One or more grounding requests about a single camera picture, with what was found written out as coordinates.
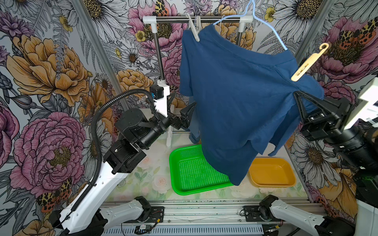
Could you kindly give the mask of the wooden clothespin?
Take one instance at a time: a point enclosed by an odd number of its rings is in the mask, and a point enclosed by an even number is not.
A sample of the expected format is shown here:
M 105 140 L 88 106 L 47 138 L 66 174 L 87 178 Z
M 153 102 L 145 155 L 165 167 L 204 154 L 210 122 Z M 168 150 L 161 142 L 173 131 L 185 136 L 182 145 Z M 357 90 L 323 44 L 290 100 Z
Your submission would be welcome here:
M 317 60 L 328 50 L 329 44 L 323 43 L 320 45 L 320 51 L 318 53 L 311 54 L 298 70 L 292 75 L 291 80 L 297 82 L 305 75 L 305 73 L 317 62 Z

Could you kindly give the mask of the dark blue t-shirt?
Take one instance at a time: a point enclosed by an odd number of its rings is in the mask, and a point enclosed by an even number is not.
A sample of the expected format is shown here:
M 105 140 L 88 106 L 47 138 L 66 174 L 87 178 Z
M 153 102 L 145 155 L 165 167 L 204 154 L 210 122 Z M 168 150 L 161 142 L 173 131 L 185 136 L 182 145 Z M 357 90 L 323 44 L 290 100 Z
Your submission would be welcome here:
M 207 162 L 239 185 L 258 154 L 268 144 L 279 150 L 299 126 L 296 91 L 324 98 L 323 87 L 311 76 L 298 81 L 290 51 L 261 54 L 223 38 L 213 25 L 199 40 L 190 30 L 182 38 L 180 93 L 196 102 Z

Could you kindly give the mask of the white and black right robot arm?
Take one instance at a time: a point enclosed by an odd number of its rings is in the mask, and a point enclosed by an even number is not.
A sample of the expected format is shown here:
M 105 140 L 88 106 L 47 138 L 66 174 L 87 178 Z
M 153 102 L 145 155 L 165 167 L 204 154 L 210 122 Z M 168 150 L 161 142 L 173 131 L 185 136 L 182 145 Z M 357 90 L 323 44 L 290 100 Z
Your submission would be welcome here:
M 313 236 L 375 236 L 378 233 L 378 141 L 356 126 L 364 120 L 377 126 L 378 80 L 371 80 L 359 94 L 360 103 L 346 99 L 318 99 L 303 91 L 294 93 L 303 122 L 301 133 L 308 141 L 324 140 L 342 162 L 356 169 L 357 219 L 315 215 L 269 195 L 259 205 L 264 221 L 283 220 Z

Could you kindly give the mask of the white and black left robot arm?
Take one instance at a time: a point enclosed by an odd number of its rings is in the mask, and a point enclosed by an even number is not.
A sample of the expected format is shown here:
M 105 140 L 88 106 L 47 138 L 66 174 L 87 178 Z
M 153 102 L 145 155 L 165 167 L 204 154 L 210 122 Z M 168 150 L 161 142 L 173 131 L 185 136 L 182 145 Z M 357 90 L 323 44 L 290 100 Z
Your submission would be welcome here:
M 137 108 L 123 112 L 115 125 L 120 138 L 108 151 L 103 152 L 97 132 L 100 116 L 116 102 L 136 94 L 147 97 L 153 116 L 148 119 Z M 175 94 L 170 93 L 166 85 L 153 85 L 150 90 L 135 88 L 113 97 L 95 113 L 91 123 L 97 159 L 94 176 L 70 205 L 51 213 L 49 220 L 53 229 L 60 229 L 63 236 L 100 236 L 114 226 L 128 222 L 144 223 L 152 220 L 156 214 L 163 214 L 163 208 L 153 209 L 142 196 L 111 208 L 103 208 L 102 204 L 113 189 L 133 172 L 146 157 L 146 150 L 168 128 L 190 126 L 195 102 L 183 108 L 180 115 L 163 112 L 174 97 Z

